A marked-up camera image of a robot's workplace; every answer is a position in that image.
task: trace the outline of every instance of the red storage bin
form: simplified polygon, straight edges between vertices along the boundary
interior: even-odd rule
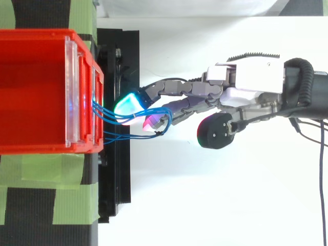
[[[0,155],[101,151],[103,85],[75,31],[0,30]]]

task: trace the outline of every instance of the black cable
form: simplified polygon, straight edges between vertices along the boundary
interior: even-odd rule
[[[302,137],[305,137],[307,140],[310,140],[310,141],[312,141],[312,142],[315,142],[315,143],[317,143],[317,144],[321,144],[321,142],[319,142],[319,141],[317,141],[317,140],[314,140],[314,139],[312,139],[312,138],[310,138],[310,137],[307,137],[307,136],[305,136],[303,133],[301,133],[301,132],[299,132],[299,134],[302,136]]]
[[[272,113],[272,114],[261,115],[261,116],[258,116],[258,117],[252,118],[252,119],[248,119],[248,120],[240,120],[237,122],[232,122],[231,123],[232,131],[233,132],[241,132],[246,128],[246,126],[248,126],[249,123],[252,123],[252,122],[255,122],[258,120],[262,120],[262,119],[266,119],[266,118],[279,116],[279,115],[290,115],[290,114],[294,113],[295,111],[303,110],[304,108],[305,107],[296,107],[293,109],[281,110],[279,112]]]
[[[320,120],[318,120],[318,119],[312,119],[313,121],[315,121],[315,122],[318,122],[318,123],[320,123]],[[326,123],[326,122],[323,122],[323,124],[326,126],[326,127],[328,127],[328,123]]]
[[[321,147],[320,147],[320,164],[319,164],[319,187],[320,187],[320,199],[321,199],[321,213],[322,213],[322,230],[323,230],[323,245],[327,246],[326,240],[326,218],[324,211],[324,198],[323,198],[323,150],[324,150],[324,122],[320,121],[321,126]]]
[[[303,110],[304,108],[305,107],[297,107],[297,108],[293,108],[293,109],[281,110],[281,111],[276,112],[276,113],[261,115],[261,116],[258,116],[258,117],[252,118],[252,119],[248,119],[248,120],[245,120],[245,121],[249,124],[249,123],[252,123],[252,122],[255,122],[255,121],[258,121],[258,120],[271,118],[271,117],[279,116],[279,115],[282,115],[282,114],[292,114],[295,111]]]
[[[316,124],[313,124],[313,123],[310,123],[310,122],[306,122],[306,121],[298,120],[298,123],[299,124],[304,124],[304,125],[309,125],[309,126],[321,128],[321,126],[318,126]]]

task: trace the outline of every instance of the green tape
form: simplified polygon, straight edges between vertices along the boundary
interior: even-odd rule
[[[97,10],[96,8],[92,8],[92,37],[95,44],[98,44],[97,39]]]
[[[0,186],[35,189],[79,189],[84,154],[3,155]]]
[[[91,41],[84,41],[84,43],[87,45],[89,49],[91,49]]]
[[[98,183],[56,191],[53,224],[92,224],[97,219]]]
[[[328,0],[323,0],[323,16],[328,16]]]
[[[15,29],[16,18],[11,0],[0,0],[0,29]]]
[[[0,225],[2,226],[5,224],[6,206],[7,206],[7,187],[0,186]]]
[[[92,0],[71,0],[69,28],[77,33],[93,33],[92,11],[94,9]]]

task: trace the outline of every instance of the screw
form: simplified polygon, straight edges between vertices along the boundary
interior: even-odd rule
[[[116,55],[116,58],[121,58],[121,49],[116,49],[115,55]]]

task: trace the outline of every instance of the led light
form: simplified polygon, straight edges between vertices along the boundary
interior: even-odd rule
[[[142,110],[144,110],[144,108],[140,105],[135,94],[130,93],[117,103],[117,105],[114,108],[114,113],[120,115],[131,115],[131,114],[138,113]],[[123,125],[125,126],[132,125],[142,120],[144,120],[144,117],[137,117]],[[124,121],[126,120],[125,119],[117,120],[117,122],[124,122]]]

